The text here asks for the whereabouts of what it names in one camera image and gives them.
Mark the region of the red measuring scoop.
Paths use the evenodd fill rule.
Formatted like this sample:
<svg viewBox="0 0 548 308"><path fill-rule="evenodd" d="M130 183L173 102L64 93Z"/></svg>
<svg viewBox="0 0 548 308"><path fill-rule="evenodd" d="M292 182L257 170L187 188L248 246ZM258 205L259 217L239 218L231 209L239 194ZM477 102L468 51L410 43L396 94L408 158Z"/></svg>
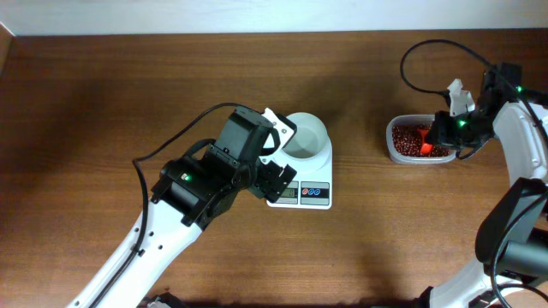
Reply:
<svg viewBox="0 0 548 308"><path fill-rule="evenodd" d="M418 128L417 132L420 134L420 154L421 156L429 155L432 152L433 145L426 142L426 136L428 135L427 129Z"/></svg>

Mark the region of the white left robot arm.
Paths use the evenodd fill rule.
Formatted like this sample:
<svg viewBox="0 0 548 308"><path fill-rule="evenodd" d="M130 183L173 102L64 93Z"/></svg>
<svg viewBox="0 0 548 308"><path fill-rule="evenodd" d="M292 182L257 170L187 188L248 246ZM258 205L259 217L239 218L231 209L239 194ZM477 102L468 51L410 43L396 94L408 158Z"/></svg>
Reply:
<svg viewBox="0 0 548 308"><path fill-rule="evenodd" d="M219 141L202 139L167 162L158 182L142 189L143 208L133 228L70 306L138 306L238 193L279 200L297 172L264 160L267 152L261 142L251 143L233 157Z"/></svg>

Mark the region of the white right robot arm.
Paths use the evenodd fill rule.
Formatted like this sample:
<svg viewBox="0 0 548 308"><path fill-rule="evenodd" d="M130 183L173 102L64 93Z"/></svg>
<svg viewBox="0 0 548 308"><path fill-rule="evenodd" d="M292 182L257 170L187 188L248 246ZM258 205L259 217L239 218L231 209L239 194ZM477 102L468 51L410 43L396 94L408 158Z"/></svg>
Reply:
<svg viewBox="0 0 548 308"><path fill-rule="evenodd" d="M547 95L521 85L521 67L501 63L484 72L473 99L460 80L442 91L447 111L434 117L427 143L474 154L498 139L509 173L509 190L481 223L475 256L447 282L428 287L417 307L508 306L507 295L537 293L547 281Z"/></svg>

